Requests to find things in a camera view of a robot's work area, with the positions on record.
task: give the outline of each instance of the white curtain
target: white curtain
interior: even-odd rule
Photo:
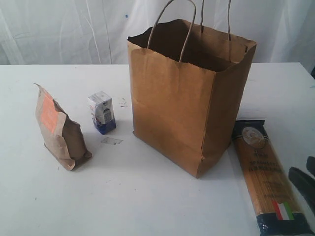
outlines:
[[[125,64],[126,39],[152,26],[167,0],[0,0],[0,64]],[[200,23],[202,0],[194,0]],[[204,25],[227,31],[228,0],[205,0]],[[176,0],[161,22],[191,21]],[[231,0],[231,32],[258,43],[254,62],[315,65],[314,0]]]

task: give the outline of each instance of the small carton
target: small carton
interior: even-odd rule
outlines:
[[[106,134],[116,128],[112,98],[103,91],[88,97],[95,128]]]

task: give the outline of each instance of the brown paper bag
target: brown paper bag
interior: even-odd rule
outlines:
[[[59,104],[40,85],[36,107],[36,119],[43,135],[45,146],[67,170],[91,158],[80,125],[63,111]]]
[[[196,9],[157,24],[164,10],[128,38],[134,134],[199,177],[230,143],[256,43],[195,25]]]

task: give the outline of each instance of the blue carton bottom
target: blue carton bottom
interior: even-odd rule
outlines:
[[[101,134],[106,134],[116,128],[116,123],[115,119],[112,119],[110,122],[103,125],[94,122],[94,126]]]

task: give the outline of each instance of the pasta package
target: pasta package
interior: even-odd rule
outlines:
[[[314,235],[263,125],[263,120],[239,120],[232,134],[261,236]]]

